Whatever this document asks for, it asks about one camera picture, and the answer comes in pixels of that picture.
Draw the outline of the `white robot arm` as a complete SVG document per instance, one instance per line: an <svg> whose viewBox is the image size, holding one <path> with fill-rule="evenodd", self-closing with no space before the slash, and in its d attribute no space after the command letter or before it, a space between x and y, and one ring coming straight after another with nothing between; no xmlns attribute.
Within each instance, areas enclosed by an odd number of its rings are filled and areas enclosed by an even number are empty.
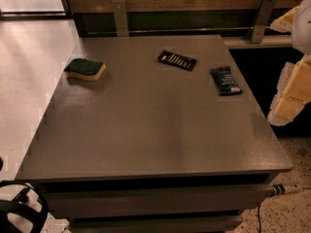
<svg viewBox="0 0 311 233"><path fill-rule="evenodd" d="M303 53L296 64L287 62L282 69L267 116L271 125L285 126L311 101L311 0L274 19L270 28L290 32L293 48Z"/></svg>

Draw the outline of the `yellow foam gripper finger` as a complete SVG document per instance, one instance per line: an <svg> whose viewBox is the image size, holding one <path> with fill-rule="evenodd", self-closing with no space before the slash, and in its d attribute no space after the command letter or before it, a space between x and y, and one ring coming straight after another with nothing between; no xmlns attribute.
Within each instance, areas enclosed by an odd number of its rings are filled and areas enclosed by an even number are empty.
<svg viewBox="0 0 311 233"><path fill-rule="evenodd" d="M270 28L280 33L292 33L294 31L294 23L298 9L299 7L296 6L282 16L274 19L270 24Z"/></svg>
<svg viewBox="0 0 311 233"><path fill-rule="evenodd" d="M271 125L285 126L311 101L311 60L287 62L277 83L277 93L267 119Z"/></svg>

